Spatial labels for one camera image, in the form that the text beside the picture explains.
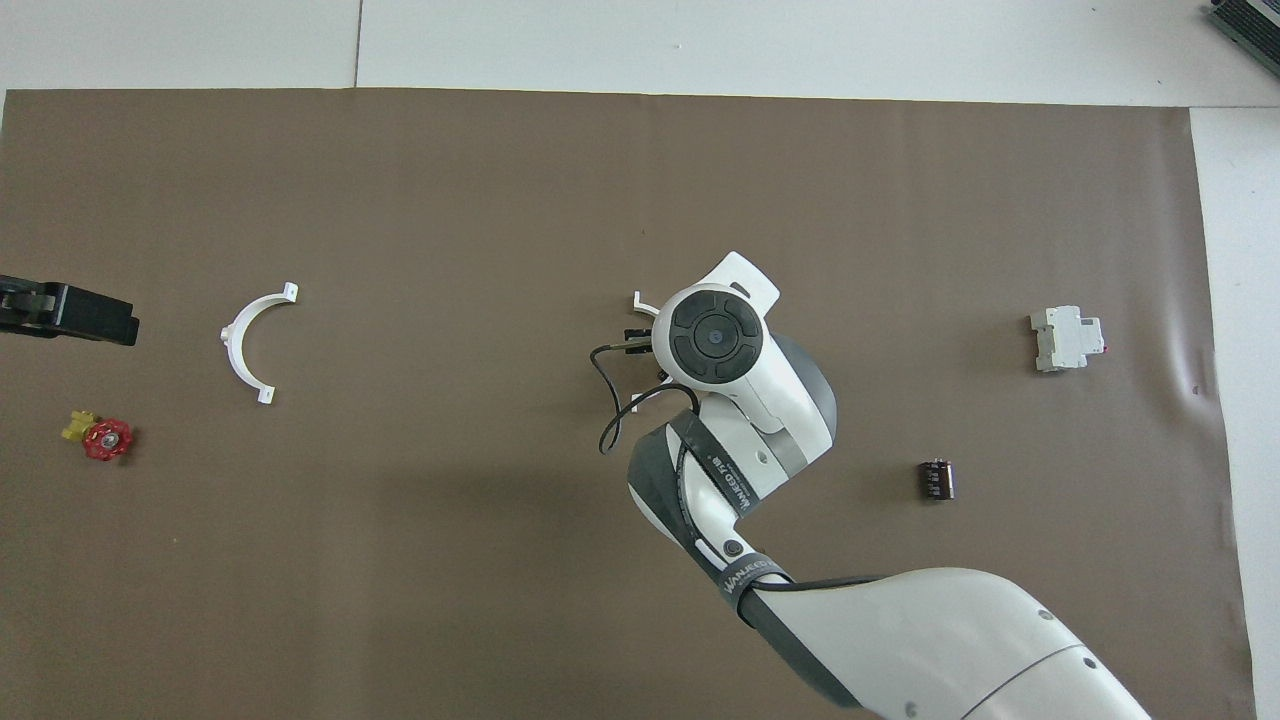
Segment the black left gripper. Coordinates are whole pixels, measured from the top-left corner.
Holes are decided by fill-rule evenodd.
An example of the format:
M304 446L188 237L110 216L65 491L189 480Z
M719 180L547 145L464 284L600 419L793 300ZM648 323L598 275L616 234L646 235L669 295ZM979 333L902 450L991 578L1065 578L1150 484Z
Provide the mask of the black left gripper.
M140 319L133 304L78 287L1 277L1 332L45 340L60 334L136 346ZM47 325L58 306L58 329Z

